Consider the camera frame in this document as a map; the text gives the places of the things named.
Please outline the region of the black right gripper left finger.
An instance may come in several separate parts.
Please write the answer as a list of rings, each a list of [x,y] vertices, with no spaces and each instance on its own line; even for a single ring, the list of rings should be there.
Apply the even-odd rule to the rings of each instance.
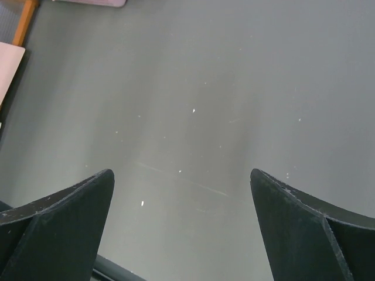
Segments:
[[[20,207],[1,202],[1,280],[90,280],[113,191],[105,169]]]

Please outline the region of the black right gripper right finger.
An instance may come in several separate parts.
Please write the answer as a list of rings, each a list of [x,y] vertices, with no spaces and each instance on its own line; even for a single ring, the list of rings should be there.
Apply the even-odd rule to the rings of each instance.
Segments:
[[[374,280],[374,218],[253,169],[250,187],[274,280]]]

